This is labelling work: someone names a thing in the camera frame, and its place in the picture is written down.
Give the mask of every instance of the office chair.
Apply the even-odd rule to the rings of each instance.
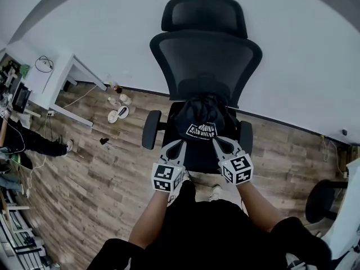
[[[262,59],[259,46],[247,39],[240,5],[234,0],[170,0],[161,28],[166,32],[153,37],[150,49],[164,73],[170,100],[187,101],[194,95],[215,93],[226,99],[228,107],[238,108],[240,94]],[[143,147],[153,149],[160,130],[165,130],[163,146],[184,139],[172,119],[184,104],[171,105],[167,123],[160,122],[159,110],[149,113]],[[228,108],[228,113],[236,117],[234,109]],[[252,125],[225,119],[225,129],[217,134],[239,141],[242,149],[251,154]],[[211,140],[186,142],[187,170],[219,174]]]

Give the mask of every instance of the baseboard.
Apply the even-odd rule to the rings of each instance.
[[[78,81],[78,83],[94,84],[92,82],[83,82],[83,81]],[[170,97],[170,95],[166,94],[166,93],[148,91],[148,90],[143,90],[143,89],[138,89],[138,88],[131,88],[131,87],[124,87],[124,86],[122,86],[122,87],[124,89],[126,89],[126,90],[142,92],[142,93],[147,93],[147,94],[154,94],[154,95],[159,95],[159,96],[164,96],[164,97]],[[305,129],[305,128],[302,128],[302,127],[299,127],[299,126],[296,126],[296,125],[292,125],[292,124],[289,124],[289,123],[286,123],[286,122],[283,122],[283,121],[279,121],[279,120],[272,119],[272,118],[269,118],[269,117],[261,116],[261,115],[250,113],[250,112],[246,112],[246,111],[236,109],[236,108],[232,108],[232,109],[234,109],[236,112],[238,112],[240,114],[244,114],[244,115],[247,115],[247,116],[251,116],[251,117],[259,118],[259,119],[262,119],[262,120],[265,120],[265,121],[269,121],[269,122],[273,122],[273,123],[280,124],[280,125],[283,125],[283,126],[287,126],[287,127],[290,127],[290,128],[296,129],[296,130],[300,130],[300,131],[303,131],[303,132],[310,133],[310,134],[315,135],[315,136],[319,136],[319,137],[322,136],[322,134],[320,134],[320,133],[317,133],[317,132],[314,132],[314,131],[311,131],[311,130],[308,130],[308,129]],[[344,145],[344,146],[348,145],[347,143],[339,141],[337,139],[334,139],[334,138],[331,138],[331,137],[328,137],[328,136],[325,136],[325,137],[327,139],[331,140],[331,141],[334,141],[334,142],[340,144],[340,145]]]

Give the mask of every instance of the chair seat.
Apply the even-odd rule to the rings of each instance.
[[[175,140],[185,140],[187,142],[184,160],[186,170],[209,174],[220,174],[218,165],[219,160],[216,156],[211,140],[195,141],[192,139],[184,139],[178,134],[172,117],[179,113],[184,104],[185,102],[175,102],[171,105],[163,139],[163,147]],[[234,109],[228,109],[228,112],[229,114],[236,116]],[[218,133],[218,135],[238,141],[240,134],[236,129],[234,121],[231,118],[226,118],[225,128]]]

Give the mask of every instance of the bottle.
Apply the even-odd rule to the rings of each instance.
[[[120,100],[127,106],[129,106],[133,102],[131,100],[131,98],[129,96],[127,96],[126,94],[121,94],[120,95]]]
[[[112,98],[112,97],[109,97],[107,100],[113,106],[120,106],[120,103],[118,103],[118,101],[116,99]]]

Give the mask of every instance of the black bag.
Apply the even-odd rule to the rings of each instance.
[[[203,93],[189,99],[172,119],[183,138],[210,140],[224,130],[227,116],[230,114],[224,99],[216,94]]]

